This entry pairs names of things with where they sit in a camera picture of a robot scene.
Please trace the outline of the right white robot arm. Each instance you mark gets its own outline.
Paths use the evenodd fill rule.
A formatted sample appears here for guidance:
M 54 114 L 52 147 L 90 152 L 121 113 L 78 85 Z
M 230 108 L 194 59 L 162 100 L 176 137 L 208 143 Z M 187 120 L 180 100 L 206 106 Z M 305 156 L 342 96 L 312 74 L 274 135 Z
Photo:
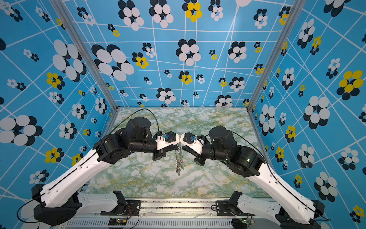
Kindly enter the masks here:
M 223 126 L 209 131 L 209 138 L 196 136 L 190 132 L 180 138 L 182 149 L 195 156 L 195 162 L 204 166 L 207 159 L 225 164 L 232 172 L 247 178 L 261 187 L 273 201 L 251 198 L 235 191 L 228 208 L 235 216 L 259 216 L 270 220 L 282 229 L 319 229 L 317 221 L 324 215 L 325 206 L 320 201 L 304 197 L 279 175 L 255 149 L 240 146 L 233 132 Z

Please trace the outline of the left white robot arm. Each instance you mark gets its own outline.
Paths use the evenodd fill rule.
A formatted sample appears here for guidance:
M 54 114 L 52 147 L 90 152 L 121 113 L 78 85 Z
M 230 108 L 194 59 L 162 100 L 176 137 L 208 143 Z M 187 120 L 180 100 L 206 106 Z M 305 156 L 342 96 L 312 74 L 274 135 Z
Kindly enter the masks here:
M 79 194 L 78 190 L 91 178 L 132 153 L 151 153 L 153 160 L 177 150 L 180 137 L 174 132 L 150 131 L 151 122 L 136 117 L 125 128 L 106 135 L 76 165 L 47 185 L 35 185 L 32 198 L 37 205 L 33 209 L 35 220 L 57 226 L 77 214 L 99 212 L 104 216 L 130 214 L 121 191 L 113 191 L 95 197 Z

